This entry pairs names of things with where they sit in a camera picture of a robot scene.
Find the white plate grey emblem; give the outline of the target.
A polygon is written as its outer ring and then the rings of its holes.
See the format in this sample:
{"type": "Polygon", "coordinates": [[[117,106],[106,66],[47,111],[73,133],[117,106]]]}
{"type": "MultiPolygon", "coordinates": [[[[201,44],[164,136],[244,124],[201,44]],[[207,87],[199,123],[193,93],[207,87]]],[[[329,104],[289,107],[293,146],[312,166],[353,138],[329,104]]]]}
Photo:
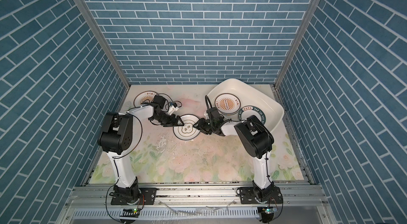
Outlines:
{"type": "Polygon", "coordinates": [[[194,127],[199,121],[199,118],[192,114],[186,114],[181,117],[184,126],[176,126],[173,128],[174,135],[183,141],[189,141],[196,138],[200,131],[194,127]]]}

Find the orange sunburst plate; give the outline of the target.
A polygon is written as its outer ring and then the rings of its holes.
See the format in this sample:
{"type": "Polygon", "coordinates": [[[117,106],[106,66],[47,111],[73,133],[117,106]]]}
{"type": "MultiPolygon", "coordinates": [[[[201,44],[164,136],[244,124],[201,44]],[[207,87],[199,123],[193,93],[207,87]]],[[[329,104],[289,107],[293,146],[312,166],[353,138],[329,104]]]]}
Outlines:
{"type": "Polygon", "coordinates": [[[235,95],[223,93],[215,98],[215,106],[221,113],[233,115],[240,110],[241,102],[235,95]]]}
{"type": "Polygon", "coordinates": [[[133,106],[139,107],[143,103],[151,103],[157,93],[155,91],[144,91],[138,94],[133,100],[133,106]]]}

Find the green rim plate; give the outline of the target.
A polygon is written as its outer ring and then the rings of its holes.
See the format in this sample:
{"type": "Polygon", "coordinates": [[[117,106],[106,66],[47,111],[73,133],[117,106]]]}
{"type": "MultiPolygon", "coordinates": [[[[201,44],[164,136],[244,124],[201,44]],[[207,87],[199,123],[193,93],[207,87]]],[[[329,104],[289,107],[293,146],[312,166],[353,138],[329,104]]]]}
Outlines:
{"type": "Polygon", "coordinates": [[[265,124],[266,122],[265,113],[260,108],[252,105],[242,107],[238,112],[238,119],[246,120],[252,115],[256,116],[262,124],[265,124]]]}

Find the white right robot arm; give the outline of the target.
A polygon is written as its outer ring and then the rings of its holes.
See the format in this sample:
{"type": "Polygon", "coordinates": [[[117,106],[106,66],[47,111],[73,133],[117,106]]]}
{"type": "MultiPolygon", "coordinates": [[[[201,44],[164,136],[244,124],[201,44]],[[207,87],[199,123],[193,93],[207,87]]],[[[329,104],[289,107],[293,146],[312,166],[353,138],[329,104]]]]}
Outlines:
{"type": "Polygon", "coordinates": [[[234,121],[226,119],[213,107],[208,109],[206,117],[199,119],[193,127],[207,135],[238,136],[246,152],[253,158],[254,186],[259,190],[273,186],[268,153],[272,150],[274,138],[256,116],[234,121]]]}

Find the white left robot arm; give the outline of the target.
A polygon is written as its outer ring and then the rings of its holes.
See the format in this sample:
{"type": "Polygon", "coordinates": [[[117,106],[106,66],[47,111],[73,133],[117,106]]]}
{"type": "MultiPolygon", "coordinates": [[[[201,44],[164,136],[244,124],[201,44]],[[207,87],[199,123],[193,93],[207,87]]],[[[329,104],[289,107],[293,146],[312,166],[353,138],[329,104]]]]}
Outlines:
{"type": "Polygon", "coordinates": [[[167,114],[159,106],[143,105],[126,113],[109,112],[105,115],[98,145],[108,153],[117,179],[116,186],[121,190],[131,188],[137,177],[134,174],[129,154],[135,150],[141,139],[133,142],[133,119],[156,120],[164,127],[184,126],[180,116],[167,114]]]}

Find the white plastic bin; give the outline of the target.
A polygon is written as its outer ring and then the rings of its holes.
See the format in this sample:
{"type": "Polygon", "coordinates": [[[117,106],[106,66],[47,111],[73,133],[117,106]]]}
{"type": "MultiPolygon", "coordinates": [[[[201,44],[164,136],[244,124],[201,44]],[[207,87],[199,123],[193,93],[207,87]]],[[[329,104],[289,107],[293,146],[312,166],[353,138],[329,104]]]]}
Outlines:
{"type": "MultiPolygon", "coordinates": [[[[241,102],[241,108],[248,105],[260,108],[266,115],[264,125],[272,135],[276,137],[284,134],[284,109],[275,101],[270,86],[251,86],[238,79],[228,79],[209,92],[208,97],[214,106],[215,98],[223,93],[233,94],[238,97],[241,102]]],[[[221,114],[224,115],[226,119],[239,120],[238,112],[233,115],[221,114]]]]}

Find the floral table mat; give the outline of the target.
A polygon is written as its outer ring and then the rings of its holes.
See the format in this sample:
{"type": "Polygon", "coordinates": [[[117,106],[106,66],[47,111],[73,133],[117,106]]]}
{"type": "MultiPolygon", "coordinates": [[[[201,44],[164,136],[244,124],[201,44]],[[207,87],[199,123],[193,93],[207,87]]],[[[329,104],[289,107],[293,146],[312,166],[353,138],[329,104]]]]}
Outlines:
{"type": "MultiPolygon", "coordinates": [[[[145,91],[168,94],[180,101],[176,112],[203,117],[206,111],[205,95],[215,85],[133,85],[120,109],[127,111],[139,106],[136,97],[145,91]]],[[[143,137],[129,155],[132,169],[140,183],[177,182],[251,182],[254,176],[252,157],[246,152],[239,137],[219,137],[200,133],[198,137],[183,141],[172,127],[153,125],[143,120],[143,137]]],[[[284,123],[272,132],[275,138],[270,153],[269,173],[275,181],[306,179],[295,156],[284,123]]],[[[113,184],[114,168],[107,156],[101,157],[91,176],[91,184],[113,184]]]]}

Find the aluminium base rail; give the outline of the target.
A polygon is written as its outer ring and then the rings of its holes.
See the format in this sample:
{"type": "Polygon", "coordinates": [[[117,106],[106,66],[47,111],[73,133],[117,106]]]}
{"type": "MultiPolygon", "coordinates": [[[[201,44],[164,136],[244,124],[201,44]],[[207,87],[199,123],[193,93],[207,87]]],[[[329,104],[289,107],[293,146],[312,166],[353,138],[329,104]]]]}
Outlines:
{"type": "Polygon", "coordinates": [[[143,184],[144,201],[113,206],[107,185],[76,187],[60,224],[331,224],[328,201],[319,185],[280,182],[283,203],[260,203],[249,183],[143,184]]]}

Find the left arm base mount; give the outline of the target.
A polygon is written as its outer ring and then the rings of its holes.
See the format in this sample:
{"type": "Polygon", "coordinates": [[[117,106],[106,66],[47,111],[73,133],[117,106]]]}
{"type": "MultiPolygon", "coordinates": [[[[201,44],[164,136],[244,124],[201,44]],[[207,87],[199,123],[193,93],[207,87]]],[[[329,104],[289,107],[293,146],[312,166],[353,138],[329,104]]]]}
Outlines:
{"type": "Polygon", "coordinates": [[[138,181],[134,181],[129,188],[113,186],[111,205],[131,206],[131,205],[153,205],[157,193],[157,188],[139,188],[138,181]]]}

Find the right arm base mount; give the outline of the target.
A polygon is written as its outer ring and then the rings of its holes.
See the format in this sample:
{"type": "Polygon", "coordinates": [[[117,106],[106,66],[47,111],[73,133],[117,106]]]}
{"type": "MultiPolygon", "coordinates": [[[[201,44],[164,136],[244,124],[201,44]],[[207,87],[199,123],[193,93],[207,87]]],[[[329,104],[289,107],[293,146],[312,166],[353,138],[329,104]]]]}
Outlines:
{"type": "Polygon", "coordinates": [[[240,187],[236,190],[242,204],[282,204],[284,202],[280,188],[272,182],[265,189],[261,189],[253,182],[253,187],[240,187]]]}

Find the aluminium corner post left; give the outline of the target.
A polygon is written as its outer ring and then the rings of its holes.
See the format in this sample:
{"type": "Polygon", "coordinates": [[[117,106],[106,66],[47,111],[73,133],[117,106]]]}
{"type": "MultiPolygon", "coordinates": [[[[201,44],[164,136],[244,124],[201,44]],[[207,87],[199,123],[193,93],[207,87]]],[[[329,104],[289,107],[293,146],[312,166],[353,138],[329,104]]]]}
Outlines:
{"type": "Polygon", "coordinates": [[[101,32],[96,20],[94,19],[90,9],[88,8],[85,0],[73,0],[76,4],[78,10],[80,11],[81,15],[85,19],[85,22],[88,24],[90,30],[92,31],[94,37],[96,38],[99,45],[102,47],[103,51],[105,52],[106,57],[111,62],[114,70],[116,71],[117,75],[121,79],[122,83],[129,90],[131,84],[127,79],[125,73],[123,72],[122,68],[120,67],[116,57],[114,56],[112,49],[110,48],[107,40],[105,39],[103,33],[101,32]]]}

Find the aluminium corner post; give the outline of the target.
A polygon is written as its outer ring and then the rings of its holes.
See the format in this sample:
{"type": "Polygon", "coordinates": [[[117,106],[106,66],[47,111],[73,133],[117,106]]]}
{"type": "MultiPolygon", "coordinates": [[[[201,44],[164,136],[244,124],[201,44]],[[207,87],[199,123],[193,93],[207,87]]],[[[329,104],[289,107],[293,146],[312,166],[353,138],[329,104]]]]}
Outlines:
{"type": "Polygon", "coordinates": [[[111,62],[114,70],[116,71],[117,75],[121,79],[122,83],[129,90],[131,84],[127,79],[125,73],[123,72],[122,68],[120,67],[116,57],[114,56],[112,49],[110,48],[107,40],[105,39],[103,33],[101,32],[96,20],[94,19],[90,9],[88,8],[85,0],[73,0],[76,4],[78,10],[80,11],[81,15],[85,19],[85,22],[88,24],[90,30],[92,31],[94,37],[96,38],[99,45],[102,47],[103,51],[105,52],[106,57],[111,62]]]}
{"type": "Polygon", "coordinates": [[[311,19],[315,13],[320,1],[321,0],[310,0],[307,11],[304,14],[304,18],[302,19],[302,22],[298,28],[296,36],[291,44],[289,51],[287,52],[287,56],[283,62],[283,65],[278,74],[278,77],[275,80],[275,84],[274,84],[275,89],[280,88],[281,84],[283,83],[284,76],[286,75],[286,73],[288,71],[288,68],[296,54],[296,51],[298,50],[301,40],[304,37],[304,34],[311,22],[311,19]]]}

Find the aluminium corner post right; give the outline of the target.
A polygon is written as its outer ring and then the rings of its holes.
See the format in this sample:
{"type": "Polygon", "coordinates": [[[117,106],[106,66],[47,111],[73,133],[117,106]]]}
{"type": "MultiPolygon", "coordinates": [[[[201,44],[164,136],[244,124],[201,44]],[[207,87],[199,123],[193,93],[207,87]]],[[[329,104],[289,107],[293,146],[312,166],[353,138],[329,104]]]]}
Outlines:
{"type": "Polygon", "coordinates": [[[296,51],[298,50],[301,40],[304,37],[304,34],[311,22],[311,19],[315,13],[320,1],[321,0],[310,0],[307,11],[304,14],[304,18],[302,19],[302,22],[298,28],[296,36],[291,44],[289,51],[287,52],[287,56],[283,62],[283,65],[278,74],[278,77],[275,80],[275,84],[274,84],[275,89],[280,88],[281,84],[283,83],[284,76],[286,75],[286,73],[288,71],[288,68],[296,54],[296,51]]]}

